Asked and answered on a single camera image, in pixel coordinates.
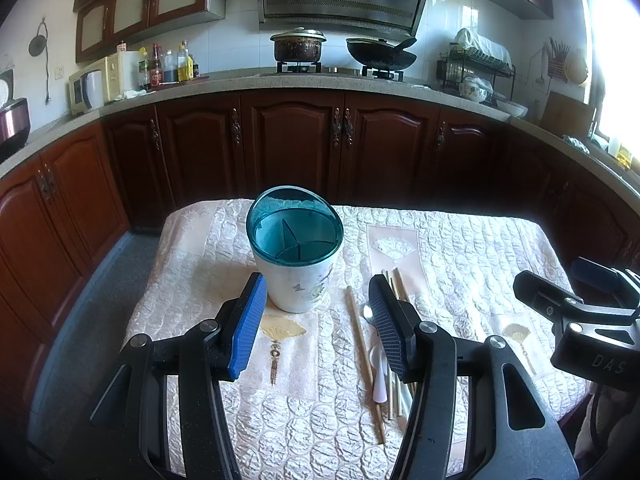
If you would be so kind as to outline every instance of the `cloth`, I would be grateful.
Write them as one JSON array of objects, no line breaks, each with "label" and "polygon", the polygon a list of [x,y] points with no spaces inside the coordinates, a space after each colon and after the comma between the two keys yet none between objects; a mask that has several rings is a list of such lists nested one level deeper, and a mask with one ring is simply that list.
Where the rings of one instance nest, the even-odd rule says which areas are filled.
[{"label": "cloth", "polygon": [[[245,227],[251,203],[201,202],[169,216],[126,340],[141,332],[153,339],[181,335],[238,296],[256,270]],[[385,421],[387,443],[378,444],[345,298],[351,285],[362,308],[370,277],[382,269],[398,267],[422,319],[463,338],[505,336],[556,418],[582,399],[585,381],[549,363],[551,323],[513,295],[513,279],[525,269],[571,289],[538,225],[435,211],[335,209],[344,225],[344,243],[320,305],[301,316],[268,304],[247,370],[235,383],[221,384],[243,478],[388,477],[402,427],[396,420]],[[373,328],[361,321],[370,345]],[[279,358],[272,381],[274,344]],[[458,379],[456,403],[450,474],[463,465],[465,378]],[[173,377],[168,412],[172,468],[184,474]]]},{"label": "cloth", "polygon": [[453,41],[459,44],[459,46],[464,50],[474,48],[481,54],[498,59],[505,63],[509,68],[513,68],[513,63],[511,63],[511,54],[509,54],[506,47],[503,47],[501,44],[495,43],[484,36],[480,36],[480,34],[477,34],[468,28],[461,28]]}]

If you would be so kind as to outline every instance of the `gray floor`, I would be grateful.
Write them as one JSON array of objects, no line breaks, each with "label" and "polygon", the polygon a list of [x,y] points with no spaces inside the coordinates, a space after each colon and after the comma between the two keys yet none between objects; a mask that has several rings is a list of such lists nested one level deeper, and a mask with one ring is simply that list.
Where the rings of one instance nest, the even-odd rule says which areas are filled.
[{"label": "gray floor", "polygon": [[145,291],[158,237],[127,234],[73,307],[34,396],[30,440],[56,459],[104,373],[120,352],[129,317]]}]

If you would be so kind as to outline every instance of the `countertop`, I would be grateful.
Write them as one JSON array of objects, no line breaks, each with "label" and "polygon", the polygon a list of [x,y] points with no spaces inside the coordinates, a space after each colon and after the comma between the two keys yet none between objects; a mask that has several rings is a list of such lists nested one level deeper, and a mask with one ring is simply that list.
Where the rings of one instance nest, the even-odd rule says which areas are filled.
[{"label": "countertop", "polygon": [[438,105],[459,108],[497,121],[512,124],[515,128],[555,147],[569,158],[585,167],[625,200],[640,216],[640,177],[624,170],[605,152],[590,145],[591,155],[587,155],[568,145],[559,137],[527,121],[512,118],[495,108],[476,104],[466,99],[444,94],[420,84],[399,83],[368,77],[340,74],[277,74],[264,73],[265,69],[230,70],[211,73],[209,79],[199,83],[178,86],[171,89],[150,92],[146,95],[114,102],[102,108],[91,110],[77,117],[63,117],[46,124],[30,133],[27,145],[0,164],[0,178],[15,166],[55,140],[69,132],[99,118],[118,113],[129,108],[154,104],[170,99],[199,94],[241,91],[265,88],[319,88],[345,91],[373,92],[411,99],[420,99]]}]

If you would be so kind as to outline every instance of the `teal lid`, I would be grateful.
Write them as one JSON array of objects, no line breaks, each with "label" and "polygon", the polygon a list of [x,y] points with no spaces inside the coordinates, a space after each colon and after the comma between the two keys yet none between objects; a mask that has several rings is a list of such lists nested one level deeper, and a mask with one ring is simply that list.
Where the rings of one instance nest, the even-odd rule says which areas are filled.
[{"label": "teal lid", "polygon": [[246,233],[267,262],[303,267],[322,262],[342,244],[342,221],[322,197],[295,186],[262,193],[249,209]]}]

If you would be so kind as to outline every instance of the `gas stove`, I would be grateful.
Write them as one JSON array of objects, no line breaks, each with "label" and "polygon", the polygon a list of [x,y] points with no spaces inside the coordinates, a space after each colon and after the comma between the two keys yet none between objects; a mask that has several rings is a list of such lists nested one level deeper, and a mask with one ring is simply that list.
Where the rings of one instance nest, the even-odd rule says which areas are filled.
[{"label": "gas stove", "polygon": [[404,77],[404,72],[390,72],[385,70],[376,70],[370,66],[363,66],[361,70],[356,68],[342,68],[335,66],[323,67],[320,62],[318,63],[284,63],[278,62],[276,67],[276,73],[278,74],[341,74],[341,75],[353,75],[369,77],[373,79],[384,79],[387,81],[399,81],[401,82]]}]

